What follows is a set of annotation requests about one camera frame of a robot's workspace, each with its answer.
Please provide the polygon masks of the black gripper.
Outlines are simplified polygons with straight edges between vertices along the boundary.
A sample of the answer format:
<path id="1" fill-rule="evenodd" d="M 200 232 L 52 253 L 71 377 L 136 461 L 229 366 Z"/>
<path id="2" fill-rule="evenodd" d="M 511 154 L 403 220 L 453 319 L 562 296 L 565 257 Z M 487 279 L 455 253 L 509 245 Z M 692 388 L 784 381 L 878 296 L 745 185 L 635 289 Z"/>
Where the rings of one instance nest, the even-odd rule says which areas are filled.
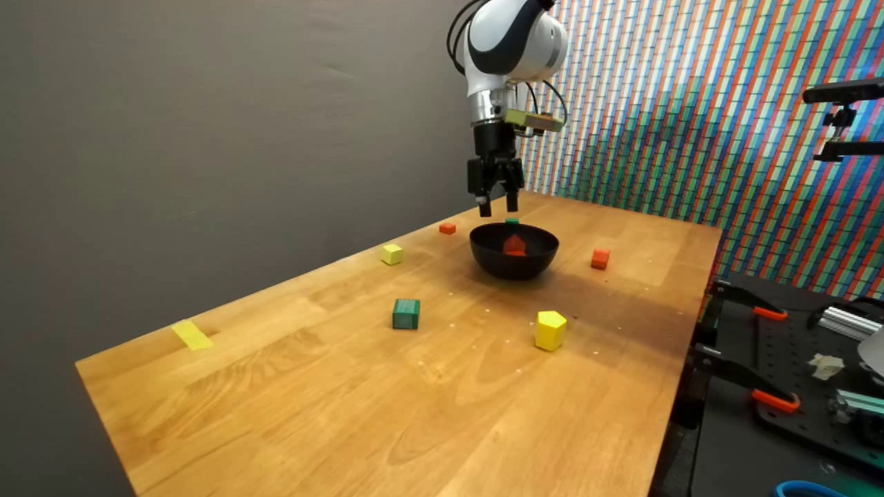
<path id="1" fill-rule="evenodd" d="M 502 185 L 505 210 L 519 212 L 526 185 L 523 159 L 516 156 L 516 131 L 511 125 L 479 125 L 472 129 L 476 154 L 466 159 L 466 191 L 476 195 L 482 218 L 491 214 L 490 191 Z"/>

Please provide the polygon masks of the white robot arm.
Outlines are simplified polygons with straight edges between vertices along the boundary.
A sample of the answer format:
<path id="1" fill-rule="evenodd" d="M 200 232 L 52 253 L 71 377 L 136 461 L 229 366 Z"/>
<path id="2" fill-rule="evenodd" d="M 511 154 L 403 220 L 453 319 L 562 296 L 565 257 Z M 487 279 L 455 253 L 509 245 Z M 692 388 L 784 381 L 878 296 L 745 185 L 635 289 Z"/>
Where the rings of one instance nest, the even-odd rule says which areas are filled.
<path id="1" fill-rule="evenodd" d="M 491 191 L 505 191 L 505 210 L 519 210 L 526 188 L 519 136 L 559 131 L 567 119 L 519 107 L 519 87 L 551 83 L 567 57 L 567 29 L 551 13 L 556 0 L 469 0 L 472 17 L 448 46 L 466 83 L 466 116 L 476 154 L 466 159 L 466 191 L 484 218 Z"/>

